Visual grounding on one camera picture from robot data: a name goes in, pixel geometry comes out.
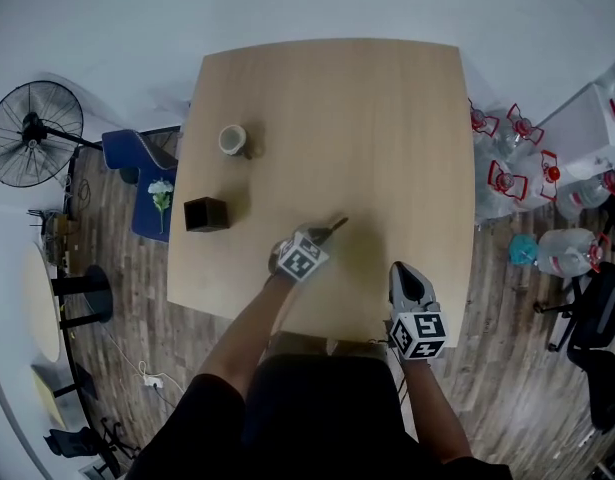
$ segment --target floor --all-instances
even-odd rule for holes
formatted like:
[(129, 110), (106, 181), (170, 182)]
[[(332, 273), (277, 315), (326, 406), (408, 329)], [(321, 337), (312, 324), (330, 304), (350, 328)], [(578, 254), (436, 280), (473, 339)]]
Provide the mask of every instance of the floor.
[[(162, 134), (153, 140), (167, 141), (165, 149), (173, 151), (177, 137)], [(99, 152), (81, 152), (75, 191), (83, 187), (83, 179), (91, 195), (75, 205), (80, 227), (71, 237), (78, 244), (72, 270), (78, 274), (90, 263), (106, 270), (115, 315), (105, 326), (74, 329), (74, 356), (96, 382), (99, 396), (91, 403), (95, 418), (122, 422), (127, 440), (144, 446), (181, 392), (166, 378), (162, 398), (142, 386), (139, 362), (150, 373), (166, 373), (184, 389), (228, 322), (167, 302), (167, 245), (131, 233), (135, 188), (108, 171)], [(595, 211), (583, 215), (581, 224), (591, 230), (602, 227)], [(460, 344), (433, 363), (474, 454), (509, 464), (516, 479), (585, 478), (615, 437), (615, 431), (594, 435), (579, 448), (592, 429), (586, 378), (564, 354), (546, 351), (555, 317), (537, 315), (532, 308), (536, 300), (561, 303), (561, 280), (507, 263), (507, 246), (515, 233), (540, 236), (562, 227), (566, 223), (550, 205), (475, 230)], [(615, 262), (615, 253), (609, 259)], [(82, 296), (69, 297), (66, 311), (70, 317), (85, 314)], [(393, 360), (392, 366), (400, 385)], [(406, 399), (403, 414), (413, 433)]]

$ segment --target table top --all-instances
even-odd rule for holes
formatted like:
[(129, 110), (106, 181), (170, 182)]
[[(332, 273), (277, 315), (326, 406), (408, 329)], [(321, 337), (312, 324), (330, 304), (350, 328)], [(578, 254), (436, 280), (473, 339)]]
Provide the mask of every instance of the table top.
[(33, 366), (31, 368), (31, 372), (32, 376), (34, 377), (34, 384), (36, 385), (38, 396), (43, 403), (43, 407), (45, 407), (47, 412), (56, 421), (56, 423), (58, 423), (63, 429), (65, 429), (65, 421), (63, 420), (63, 416), (60, 413), (60, 408), (56, 404), (56, 398), (54, 397), (53, 390), (47, 385), (45, 380), (38, 374), (38, 372)]
[[(218, 135), (240, 124), (254, 159)], [(183, 203), (227, 202), (231, 228), (185, 230)], [(317, 40), (205, 57), (182, 141), (167, 297), (234, 318), (268, 277), (272, 246), (344, 214), (331, 260), (298, 289), (282, 324), (302, 334), (385, 336), (388, 271), (427, 276), (455, 346), (474, 219), (474, 163), (458, 49), (395, 40)]]
[(40, 351), (49, 361), (58, 361), (58, 303), (52, 290), (45, 255), (36, 244), (30, 244), (25, 254), (23, 305), (29, 317), (31, 333)]

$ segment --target blue chair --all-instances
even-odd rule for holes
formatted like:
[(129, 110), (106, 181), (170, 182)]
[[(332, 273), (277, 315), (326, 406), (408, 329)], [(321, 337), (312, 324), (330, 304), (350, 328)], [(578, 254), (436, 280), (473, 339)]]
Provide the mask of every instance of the blue chair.
[(105, 163), (109, 169), (121, 169), (125, 181), (132, 177), (132, 171), (138, 171), (131, 230), (145, 238), (169, 242), (171, 205), (165, 210), (164, 229), (161, 233), (160, 213), (154, 206), (152, 194), (147, 192), (147, 189), (151, 183), (160, 179), (174, 185), (178, 160), (133, 130), (103, 133), (102, 139)]

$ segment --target dark brown box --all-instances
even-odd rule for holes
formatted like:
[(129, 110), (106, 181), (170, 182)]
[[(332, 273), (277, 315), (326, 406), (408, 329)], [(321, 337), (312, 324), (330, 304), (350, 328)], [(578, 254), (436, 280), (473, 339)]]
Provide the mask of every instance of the dark brown box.
[(211, 197), (201, 197), (187, 201), (185, 207), (185, 227), (187, 231), (208, 233), (229, 228), (227, 203)]

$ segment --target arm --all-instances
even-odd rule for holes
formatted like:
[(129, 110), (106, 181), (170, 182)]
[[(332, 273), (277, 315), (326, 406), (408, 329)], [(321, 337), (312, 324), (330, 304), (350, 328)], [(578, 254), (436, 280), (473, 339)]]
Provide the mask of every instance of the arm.
[(245, 398), (258, 361), (269, 343), (276, 317), (295, 282), (275, 274), (229, 326), (199, 373), (211, 373)]
[(403, 361), (418, 440), (441, 463), (471, 457), (462, 425), (426, 361)]

